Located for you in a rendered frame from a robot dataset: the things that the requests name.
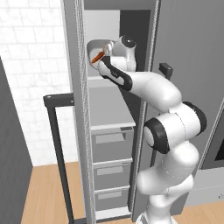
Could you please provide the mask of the grey oven with dark window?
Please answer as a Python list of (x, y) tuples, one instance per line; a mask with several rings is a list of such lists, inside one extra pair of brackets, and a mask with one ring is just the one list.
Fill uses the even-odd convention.
[(201, 170), (224, 167), (224, 100), (213, 126)]

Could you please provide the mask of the grey freezer cabinet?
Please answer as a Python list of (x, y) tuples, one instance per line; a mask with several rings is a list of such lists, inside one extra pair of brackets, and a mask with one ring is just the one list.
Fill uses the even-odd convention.
[[(153, 67), (157, 21), (161, 0), (84, 0), (86, 40), (116, 40), (122, 35), (136, 41), (136, 63), (139, 71)], [(143, 126), (147, 117), (147, 104), (133, 94), (122, 92), (131, 115), (136, 122), (131, 167), (128, 206), (134, 221), (144, 210), (147, 198), (137, 191), (136, 177), (141, 168), (141, 157), (146, 155), (151, 162), (154, 153), (144, 147)]]

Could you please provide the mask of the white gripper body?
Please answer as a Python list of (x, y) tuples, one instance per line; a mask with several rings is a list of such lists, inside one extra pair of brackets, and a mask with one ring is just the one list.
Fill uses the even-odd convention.
[(111, 56), (113, 52), (114, 42), (112, 40), (106, 41), (102, 48), (105, 56)]

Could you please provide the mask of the grey fridge door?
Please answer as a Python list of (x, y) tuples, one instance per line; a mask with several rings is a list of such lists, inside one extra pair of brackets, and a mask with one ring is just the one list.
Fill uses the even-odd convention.
[(184, 102), (206, 115), (190, 142), (199, 152), (193, 189), (172, 204), (178, 224), (224, 224), (224, 167), (201, 170), (224, 100), (224, 0), (161, 0), (152, 71), (167, 63)]

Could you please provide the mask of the dark grey tall cabinet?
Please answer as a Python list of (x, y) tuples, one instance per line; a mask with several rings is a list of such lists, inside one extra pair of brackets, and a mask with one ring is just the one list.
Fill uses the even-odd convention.
[(0, 58), (0, 224), (21, 224), (32, 161)]

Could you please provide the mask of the small grey freezer drawer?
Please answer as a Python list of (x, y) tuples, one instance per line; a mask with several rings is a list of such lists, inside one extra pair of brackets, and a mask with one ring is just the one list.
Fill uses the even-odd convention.
[(126, 185), (95, 191), (95, 210), (126, 207), (128, 205), (129, 189), (130, 187)]

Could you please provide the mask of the grey freezer door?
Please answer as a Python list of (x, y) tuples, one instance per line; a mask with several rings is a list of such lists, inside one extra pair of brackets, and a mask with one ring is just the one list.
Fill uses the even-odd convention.
[(73, 88), (75, 128), (87, 224), (96, 224), (93, 158), (84, 39), (84, 0), (60, 0), (68, 72)]

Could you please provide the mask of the medium grey freezer drawer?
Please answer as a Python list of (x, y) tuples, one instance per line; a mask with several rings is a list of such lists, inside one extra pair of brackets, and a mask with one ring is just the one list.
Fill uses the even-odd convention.
[(131, 163), (131, 158), (94, 163), (94, 189), (97, 191), (127, 186)]

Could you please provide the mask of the grey freezer rack shelf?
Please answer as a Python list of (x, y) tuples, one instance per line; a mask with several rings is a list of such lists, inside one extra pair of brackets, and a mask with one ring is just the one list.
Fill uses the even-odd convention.
[(91, 130), (135, 127), (117, 85), (100, 77), (87, 79)]

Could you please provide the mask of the large grey freezer drawer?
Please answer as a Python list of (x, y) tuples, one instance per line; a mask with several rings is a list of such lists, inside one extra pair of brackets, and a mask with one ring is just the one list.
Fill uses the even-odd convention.
[(93, 130), (93, 162), (131, 158), (133, 136), (132, 127)]

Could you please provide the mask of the orange carrot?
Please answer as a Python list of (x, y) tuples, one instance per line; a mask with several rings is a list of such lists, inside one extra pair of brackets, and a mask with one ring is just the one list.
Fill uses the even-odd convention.
[(104, 52), (101, 51), (99, 52), (92, 60), (91, 64), (94, 64), (96, 61), (100, 60), (104, 56)]

